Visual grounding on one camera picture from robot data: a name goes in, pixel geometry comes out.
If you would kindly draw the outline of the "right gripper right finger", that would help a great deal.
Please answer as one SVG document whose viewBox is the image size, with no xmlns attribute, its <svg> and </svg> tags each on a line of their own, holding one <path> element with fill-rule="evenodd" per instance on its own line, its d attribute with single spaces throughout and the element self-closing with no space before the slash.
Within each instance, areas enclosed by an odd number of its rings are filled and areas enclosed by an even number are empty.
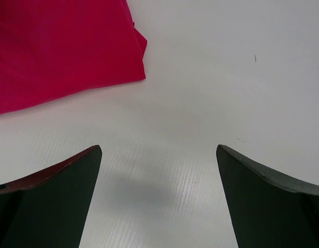
<svg viewBox="0 0 319 248">
<path fill-rule="evenodd" d="M 216 150 L 238 247 L 319 247 L 319 186 Z"/>
</svg>

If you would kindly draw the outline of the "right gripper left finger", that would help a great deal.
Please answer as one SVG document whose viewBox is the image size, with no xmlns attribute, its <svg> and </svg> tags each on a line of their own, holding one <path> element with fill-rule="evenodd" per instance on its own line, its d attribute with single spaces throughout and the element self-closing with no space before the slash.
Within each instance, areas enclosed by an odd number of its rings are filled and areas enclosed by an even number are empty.
<svg viewBox="0 0 319 248">
<path fill-rule="evenodd" d="M 79 247 L 102 150 L 0 184 L 0 247 Z"/>
</svg>

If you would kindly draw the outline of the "red t-shirt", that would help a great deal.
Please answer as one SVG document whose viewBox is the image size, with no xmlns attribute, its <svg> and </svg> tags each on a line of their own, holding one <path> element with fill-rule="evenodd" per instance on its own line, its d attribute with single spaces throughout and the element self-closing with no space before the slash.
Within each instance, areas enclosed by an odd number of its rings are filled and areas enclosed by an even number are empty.
<svg viewBox="0 0 319 248">
<path fill-rule="evenodd" d="M 0 1 L 0 115 L 142 81 L 146 46 L 126 1 Z"/>
</svg>

